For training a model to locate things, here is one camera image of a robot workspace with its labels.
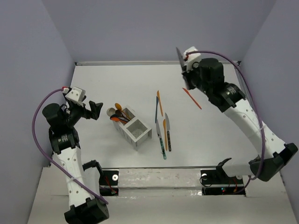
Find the red-orange spoon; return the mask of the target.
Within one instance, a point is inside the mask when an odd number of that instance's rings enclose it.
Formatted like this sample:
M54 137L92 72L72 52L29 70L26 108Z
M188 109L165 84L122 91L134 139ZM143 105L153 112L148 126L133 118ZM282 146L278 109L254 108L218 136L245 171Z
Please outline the red-orange spoon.
M127 123L126 120L123 120L123 119L118 118L118 117L110 117L110 120L112 120L112 121L116 121L116 122L121 122L121 123L123 123L123 124L126 124L126 123Z

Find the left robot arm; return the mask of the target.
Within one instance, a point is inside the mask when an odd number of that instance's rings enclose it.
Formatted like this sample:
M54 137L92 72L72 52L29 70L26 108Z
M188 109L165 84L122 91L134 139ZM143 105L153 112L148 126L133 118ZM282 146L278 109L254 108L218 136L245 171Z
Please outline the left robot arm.
M81 119L97 120L102 103L89 102L90 110L85 105L70 103L69 108L52 103L43 108L42 114L50 125L49 139L62 169L67 172L66 181L69 194L69 210L64 217L69 224L99 224L109 219L106 202L88 189L84 169L99 168L97 161L82 164L81 148L75 124Z

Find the beige spoon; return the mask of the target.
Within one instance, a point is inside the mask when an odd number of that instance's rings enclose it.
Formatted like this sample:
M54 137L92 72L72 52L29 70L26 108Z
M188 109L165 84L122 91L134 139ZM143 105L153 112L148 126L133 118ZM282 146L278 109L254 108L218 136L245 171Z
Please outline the beige spoon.
M108 108L107 109L107 115L109 117L114 116L116 114L116 110L114 108Z

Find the red-orange knife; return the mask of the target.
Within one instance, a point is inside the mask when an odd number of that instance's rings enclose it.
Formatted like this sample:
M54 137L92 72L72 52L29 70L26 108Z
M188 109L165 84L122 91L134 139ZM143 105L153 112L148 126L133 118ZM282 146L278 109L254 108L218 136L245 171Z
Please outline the red-orange knife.
M185 93L190 97L190 99L195 103L195 105L202 110L202 107L199 105L199 103L195 100L195 98L189 93L189 91L186 88L182 88Z

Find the brown spoon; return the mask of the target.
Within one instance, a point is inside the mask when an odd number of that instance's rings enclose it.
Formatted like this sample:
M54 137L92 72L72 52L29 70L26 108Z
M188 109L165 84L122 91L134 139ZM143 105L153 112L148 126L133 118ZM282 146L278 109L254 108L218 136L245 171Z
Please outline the brown spoon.
M116 110L115 114L118 115L118 117L120 117L120 118L123 118L123 119L125 119L127 121L130 121L130 119L122 111L120 111L120 110Z

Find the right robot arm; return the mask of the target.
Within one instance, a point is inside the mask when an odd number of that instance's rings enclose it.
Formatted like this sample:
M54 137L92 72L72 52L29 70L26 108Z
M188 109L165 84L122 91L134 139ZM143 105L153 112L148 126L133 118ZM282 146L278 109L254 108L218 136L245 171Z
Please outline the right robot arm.
M220 162L215 171L216 180L226 183L232 177L247 175L251 180L269 181L297 153L297 146L276 136L251 107L242 90L225 81L224 65L218 59L202 58L202 52L195 47L184 53L179 49L176 52L187 89L204 93L211 104L239 127L257 151L256 158L249 162L237 163L233 158Z

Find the yellow-orange spoon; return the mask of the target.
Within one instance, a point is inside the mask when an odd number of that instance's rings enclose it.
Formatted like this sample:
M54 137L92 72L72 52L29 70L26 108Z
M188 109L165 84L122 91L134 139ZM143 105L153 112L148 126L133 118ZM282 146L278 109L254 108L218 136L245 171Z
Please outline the yellow-orange spoon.
M120 104L115 103L114 105L115 105L115 108L116 108L117 110L122 111L122 106L121 106Z

